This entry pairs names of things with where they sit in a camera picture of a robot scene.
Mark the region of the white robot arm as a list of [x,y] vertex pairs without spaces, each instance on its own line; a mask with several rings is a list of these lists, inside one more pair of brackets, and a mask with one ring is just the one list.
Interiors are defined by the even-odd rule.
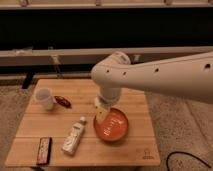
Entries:
[[213,103],[213,52],[141,64],[115,52],[92,68],[91,78],[100,87],[95,99],[99,123],[120,99],[122,88]]

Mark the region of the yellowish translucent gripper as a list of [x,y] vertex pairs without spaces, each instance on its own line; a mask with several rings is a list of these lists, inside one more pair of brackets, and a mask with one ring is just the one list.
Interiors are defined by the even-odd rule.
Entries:
[[99,97],[94,100],[96,109],[96,120],[98,123],[102,123],[110,111],[110,107],[103,102]]

